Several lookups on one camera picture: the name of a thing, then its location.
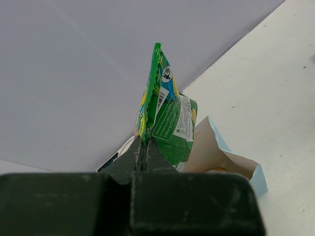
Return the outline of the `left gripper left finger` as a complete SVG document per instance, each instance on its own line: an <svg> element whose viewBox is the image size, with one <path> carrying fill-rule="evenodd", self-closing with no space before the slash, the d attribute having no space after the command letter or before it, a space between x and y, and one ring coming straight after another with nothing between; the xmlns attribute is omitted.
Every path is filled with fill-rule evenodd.
<svg viewBox="0 0 315 236"><path fill-rule="evenodd" d="M142 143L101 172L0 177L3 236L128 236L130 177Z"/></svg>

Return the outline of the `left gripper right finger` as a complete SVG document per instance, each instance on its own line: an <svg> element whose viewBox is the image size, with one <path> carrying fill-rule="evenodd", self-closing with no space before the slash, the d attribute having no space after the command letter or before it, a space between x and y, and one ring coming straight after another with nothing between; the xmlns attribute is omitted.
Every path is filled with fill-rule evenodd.
<svg viewBox="0 0 315 236"><path fill-rule="evenodd" d="M240 174L180 173L155 139L131 178L129 225L135 236L263 236L249 181Z"/></svg>

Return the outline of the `green snack bag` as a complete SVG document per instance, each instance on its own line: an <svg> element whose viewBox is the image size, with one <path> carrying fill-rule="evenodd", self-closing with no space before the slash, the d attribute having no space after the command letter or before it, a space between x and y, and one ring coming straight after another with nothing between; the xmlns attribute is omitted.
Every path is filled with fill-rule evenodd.
<svg viewBox="0 0 315 236"><path fill-rule="evenodd" d="M183 172L192 150L197 111L197 103L179 92L162 44L156 43L135 121L135 136L145 143L154 138L165 159Z"/></svg>

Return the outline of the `orange potato chips bag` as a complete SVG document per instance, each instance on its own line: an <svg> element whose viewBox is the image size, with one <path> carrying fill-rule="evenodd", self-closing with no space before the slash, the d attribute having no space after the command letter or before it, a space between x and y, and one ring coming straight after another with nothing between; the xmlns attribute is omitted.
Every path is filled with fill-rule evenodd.
<svg viewBox="0 0 315 236"><path fill-rule="evenodd" d="M210 169L209 172L225 172L226 169L222 167L216 167L214 169Z"/></svg>

